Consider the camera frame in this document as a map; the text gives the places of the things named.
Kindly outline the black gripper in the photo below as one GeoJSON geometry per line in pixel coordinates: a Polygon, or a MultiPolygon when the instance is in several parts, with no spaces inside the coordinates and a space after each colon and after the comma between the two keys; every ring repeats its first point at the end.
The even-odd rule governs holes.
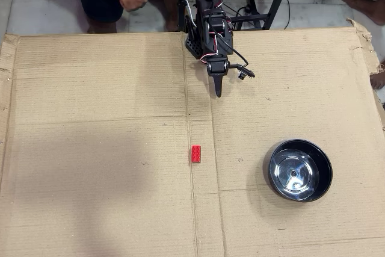
{"type": "Polygon", "coordinates": [[[227,75],[229,60],[227,55],[211,55],[206,59],[206,67],[209,77],[209,93],[211,98],[220,98],[222,94],[223,75],[227,75]],[[217,94],[213,75],[217,76],[217,94]]]}

